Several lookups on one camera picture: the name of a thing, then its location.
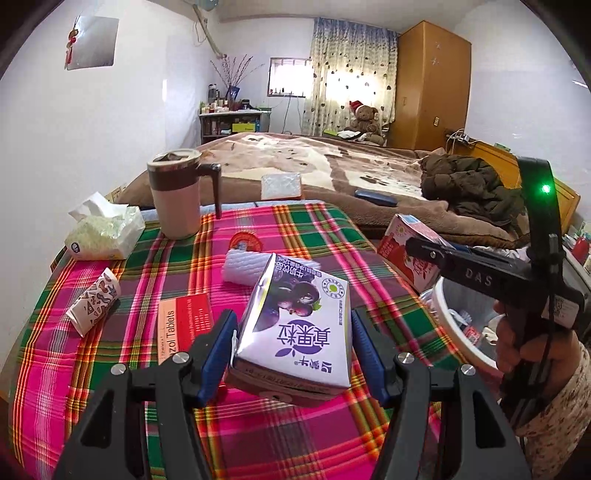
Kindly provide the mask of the camouflage sleeve right forearm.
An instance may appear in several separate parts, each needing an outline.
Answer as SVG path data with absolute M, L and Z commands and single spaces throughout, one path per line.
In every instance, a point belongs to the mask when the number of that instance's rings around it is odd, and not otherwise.
M 568 383 L 529 422 L 516 430 L 525 440 L 533 479 L 554 479 L 590 424 L 590 353 L 582 344 L 579 365 Z

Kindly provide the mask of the right hand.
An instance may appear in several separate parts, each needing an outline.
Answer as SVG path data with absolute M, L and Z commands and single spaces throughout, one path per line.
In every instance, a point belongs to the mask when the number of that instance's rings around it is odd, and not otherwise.
M 506 375 L 521 361 L 540 362 L 548 336 L 541 335 L 529 342 L 519 341 L 516 330 L 517 314 L 510 313 L 508 307 L 499 301 L 495 302 L 494 310 L 503 316 L 496 330 L 497 368 Z M 568 384 L 579 366 L 581 352 L 576 333 L 569 330 L 554 334 L 547 358 L 551 361 L 551 367 L 542 396 L 551 400 Z

